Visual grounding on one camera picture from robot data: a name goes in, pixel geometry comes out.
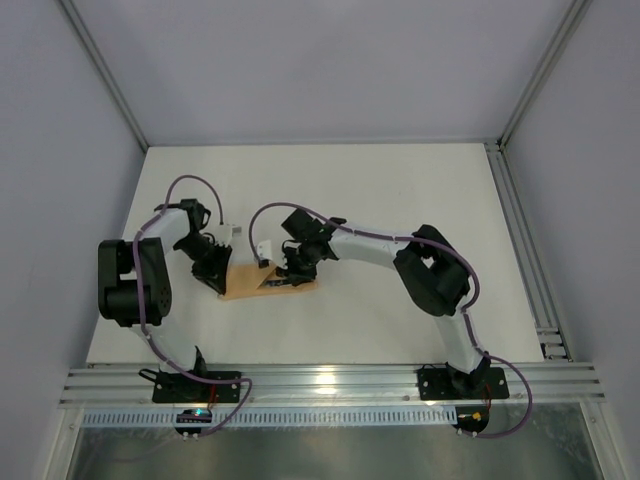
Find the beige cloth napkin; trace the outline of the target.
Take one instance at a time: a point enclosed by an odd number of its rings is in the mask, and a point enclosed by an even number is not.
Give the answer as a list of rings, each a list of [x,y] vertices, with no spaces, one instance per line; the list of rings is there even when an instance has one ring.
[[[280,277],[277,266],[270,264],[266,268],[260,268],[257,264],[232,265],[227,272],[226,292],[219,294],[224,301],[241,300],[275,295],[289,295],[306,293],[318,287],[318,282],[313,280],[295,286],[295,288],[259,289],[260,284],[267,278]]]

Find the green handled knife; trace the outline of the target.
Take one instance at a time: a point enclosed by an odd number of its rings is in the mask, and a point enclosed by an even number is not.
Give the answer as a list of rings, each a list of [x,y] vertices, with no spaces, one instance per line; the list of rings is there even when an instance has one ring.
[[[274,288],[295,288],[295,285],[288,278],[267,278],[264,280],[259,289],[274,289]]]

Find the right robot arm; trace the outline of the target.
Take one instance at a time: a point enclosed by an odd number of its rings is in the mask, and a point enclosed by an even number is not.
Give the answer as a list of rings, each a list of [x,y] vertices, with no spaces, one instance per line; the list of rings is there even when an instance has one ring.
[[[354,260],[395,271],[413,303],[435,319],[446,352],[445,370],[462,398],[486,385],[491,360],[474,336],[463,302],[477,278],[470,265],[431,225],[412,234],[366,231],[342,218],[324,222],[298,208],[282,223],[295,244],[282,249],[279,274],[294,285],[316,279],[325,260]]]

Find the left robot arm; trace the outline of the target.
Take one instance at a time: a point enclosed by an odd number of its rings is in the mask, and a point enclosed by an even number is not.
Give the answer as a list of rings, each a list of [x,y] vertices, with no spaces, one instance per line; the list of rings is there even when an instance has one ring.
[[[139,336],[165,370],[209,384],[204,357],[170,318],[173,291],[166,258],[182,253],[191,275],[216,295],[227,293],[234,227],[208,229],[211,211],[196,199],[160,205],[132,239],[98,246],[98,306],[102,318]]]

